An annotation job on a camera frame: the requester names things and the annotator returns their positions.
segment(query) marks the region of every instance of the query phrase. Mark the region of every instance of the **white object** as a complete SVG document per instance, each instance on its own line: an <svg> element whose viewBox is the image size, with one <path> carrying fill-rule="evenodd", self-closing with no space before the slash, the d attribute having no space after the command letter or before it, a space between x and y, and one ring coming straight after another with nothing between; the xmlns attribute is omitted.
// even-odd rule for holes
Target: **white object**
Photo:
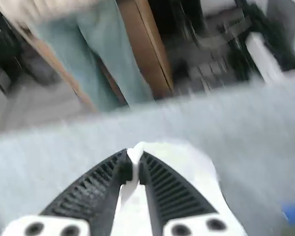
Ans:
<svg viewBox="0 0 295 236"><path fill-rule="evenodd" d="M25 236L26 232L32 232L31 235L37 236L60 236L63 231L73 230L72 227L76 227L79 236L90 236L89 224L85 220L36 215L28 215L12 221L2 236Z"/></svg>
<svg viewBox="0 0 295 236"><path fill-rule="evenodd" d="M264 39L260 33L251 33L246 40L246 46L267 84L277 84L285 81L285 76L278 62L264 45Z"/></svg>
<svg viewBox="0 0 295 236"><path fill-rule="evenodd" d="M218 184L217 173L210 158L189 144L139 143L134 148L130 148L127 151L130 159L135 162L133 164L133 170L137 170L136 167L138 166L138 160L140 159L143 151L157 157L172 169L177 171L191 185L193 185L218 212L170 220L163 229L164 236L172 236L173 229L177 226L186 227L190 230L190 235L194 236L247 235L244 228L232 214L223 198ZM122 205L122 195L125 192L122 192L118 199L118 207L115 213L111 236L153 236L145 186L139 185L134 190L134 186L137 183L138 179L134 177L133 181L127 182L126 185L122 187L124 191L127 189L130 191L128 192L127 197L124 198ZM3 236L24 236L23 233L25 227L30 223L42 219L42 217L37 216L37 218L34 218L33 216L30 216L25 219L27 220L18 220L8 225L7 229L3 233ZM49 225L55 225L54 231L48 231L49 235L59 236L59 232L63 227L65 227L65 223L61 221L61 218L49 218L48 220L53 222L46 221L46 223ZM222 222L225 228L223 230L216 231L209 227L208 223L211 221ZM72 219L71 223L75 225L77 225L77 223L81 223L81 227L84 227L85 229L83 232L87 232L84 221Z"/></svg>

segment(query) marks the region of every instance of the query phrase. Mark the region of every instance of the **light blue pants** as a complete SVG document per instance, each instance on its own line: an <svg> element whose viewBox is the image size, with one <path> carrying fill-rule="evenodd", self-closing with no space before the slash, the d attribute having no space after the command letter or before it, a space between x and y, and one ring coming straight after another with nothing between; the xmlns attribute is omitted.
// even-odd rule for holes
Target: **light blue pants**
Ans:
<svg viewBox="0 0 295 236"><path fill-rule="evenodd" d="M97 56L104 62L129 106L153 99L136 64L115 0L103 0L87 10L32 25L30 29L48 44L97 110L106 112L120 106L98 66Z"/></svg>

